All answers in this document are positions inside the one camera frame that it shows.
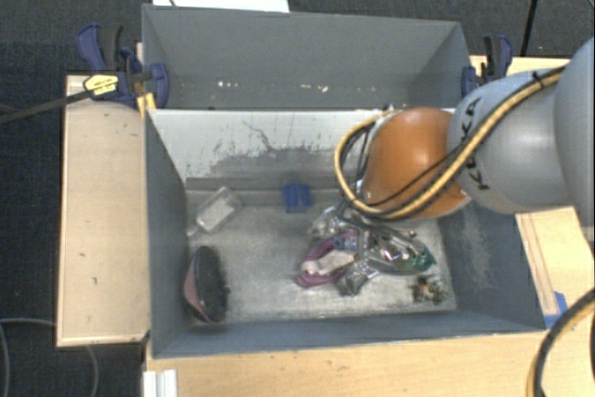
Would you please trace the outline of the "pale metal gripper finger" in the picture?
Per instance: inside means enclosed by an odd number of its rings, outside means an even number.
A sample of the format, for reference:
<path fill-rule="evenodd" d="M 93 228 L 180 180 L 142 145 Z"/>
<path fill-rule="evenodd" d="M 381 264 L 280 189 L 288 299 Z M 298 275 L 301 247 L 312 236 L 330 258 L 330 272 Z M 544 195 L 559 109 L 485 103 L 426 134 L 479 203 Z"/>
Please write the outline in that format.
<path fill-rule="evenodd" d="M 346 224 L 338 216 L 335 206 L 327 207 L 310 225 L 308 234 L 312 238 L 332 238 L 346 230 Z"/>
<path fill-rule="evenodd" d="M 356 296 L 376 276 L 377 270 L 367 260 L 354 261 L 337 280 L 337 290 L 342 296 Z"/>

